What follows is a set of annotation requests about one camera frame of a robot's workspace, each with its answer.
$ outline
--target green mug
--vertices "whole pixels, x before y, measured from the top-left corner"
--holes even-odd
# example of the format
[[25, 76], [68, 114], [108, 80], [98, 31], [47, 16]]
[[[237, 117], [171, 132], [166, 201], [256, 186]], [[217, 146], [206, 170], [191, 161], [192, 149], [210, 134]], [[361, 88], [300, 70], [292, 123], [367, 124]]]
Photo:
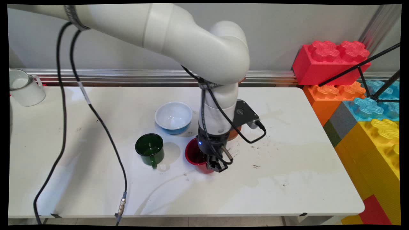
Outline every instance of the green mug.
[[155, 133], [141, 136], [136, 141], [135, 150], [142, 157], [142, 161], [147, 165], [151, 165], [154, 169], [165, 156], [162, 137]]

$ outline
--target white and blue bowl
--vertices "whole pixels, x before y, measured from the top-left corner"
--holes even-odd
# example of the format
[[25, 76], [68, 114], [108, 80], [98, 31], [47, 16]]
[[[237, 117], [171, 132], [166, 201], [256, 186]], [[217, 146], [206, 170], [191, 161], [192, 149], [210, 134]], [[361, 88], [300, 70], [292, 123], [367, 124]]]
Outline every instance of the white and blue bowl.
[[193, 112], [183, 102], [168, 102], [155, 112], [155, 122], [169, 134], [180, 134], [187, 130]]

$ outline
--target blue lego brick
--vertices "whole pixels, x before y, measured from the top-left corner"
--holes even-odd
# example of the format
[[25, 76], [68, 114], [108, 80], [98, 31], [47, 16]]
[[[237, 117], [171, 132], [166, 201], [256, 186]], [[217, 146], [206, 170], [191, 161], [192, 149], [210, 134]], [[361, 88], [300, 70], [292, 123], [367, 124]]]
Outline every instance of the blue lego brick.
[[392, 85], [389, 88], [391, 88], [393, 90], [392, 95], [394, 97], [398, 98], [398, 100], [399, 100], [399, 91], [400, 91], [399, 90], [399, 81], [393, 82]]
[[353, 101], [343, 101], [343, 103], [358, 122], [370, 122], [372, 119], [382, 120], [384, 110], [370, 98], [355, 98]]
[[372, 119], [399, 121], [399, 103], [396, 102], [380, 102], [381, 107], [376, 101], [366, 97], [365, 99], [355, 98], [353, 101], [343, 101], [343, 103], [358, 122], [370, 122]]
[[[374, 94], [376, 91], [378, 91], [385, 83], [380, 80], [370, 80], [366, 81], [366, 84], [368, 86], [369, 92]], [[389, 86], [380, 96], [379, 99], [384, 99], [384, 100], [392, 100], [393, 97], [396, 97], [399, 99], [399, 81], [395, 81], [392, 83], [391, 86]]]
[[[390, 100], [399, 100], [399, 98], [392, 97]], [[399, 121], [399, 102], [379, 102], [378, 106], [384, 110], [383, 114], [388, 117], [389, 120]]]

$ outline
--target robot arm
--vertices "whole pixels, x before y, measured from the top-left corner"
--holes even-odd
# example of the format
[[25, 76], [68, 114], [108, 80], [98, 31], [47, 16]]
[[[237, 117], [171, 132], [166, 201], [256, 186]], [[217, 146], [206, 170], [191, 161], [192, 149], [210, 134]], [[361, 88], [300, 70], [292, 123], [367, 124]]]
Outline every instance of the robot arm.
[[[8, 7], [69, 20], [63, 5]], [[208, 32], [196, 25], [188, 11], [171, 3], [75, 7], [83, 25], [171, 57], [203, 79], [221, 85], [213, 89], [213, 94], [221, 110], [233, 121], [238, 82], [245, 77], [250, 62], [246, 37], [236, 23], [221, 21]], [[207, 132], [203, 130], [200, 109], [198, 140], [211, 140], [199, 143], [210, 143], [221, 155], [221, 151], [226, 152], [224, 146], [232, 126], [217, 108], [208, 91], [205, 93], [204, 115]], [[207, 155], [208, 168], [219, 172], [227, 168], [227, 165], [216, 159], [208, 144], [199, 148]]]
[[[8, 7], [68, 20], [63, 5]], [[221, 21], [208, 32], [171, 3], [76, 5], [76, 11], [84, 25], [171, 57], [207, 81], [237, 83], [249, 69], [246, 37], [236, 23]]]

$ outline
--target white enamel mug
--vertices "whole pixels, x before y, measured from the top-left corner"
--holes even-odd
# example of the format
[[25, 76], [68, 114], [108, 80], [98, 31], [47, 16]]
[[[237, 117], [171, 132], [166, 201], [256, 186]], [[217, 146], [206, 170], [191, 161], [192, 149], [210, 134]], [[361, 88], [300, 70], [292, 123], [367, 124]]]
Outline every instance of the white enamel mug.
[[22, 106], [33, 106], [45, 98], [43, 84], [37, 75], [28, 75], [22, 70], [9, 70], [10, 94]]

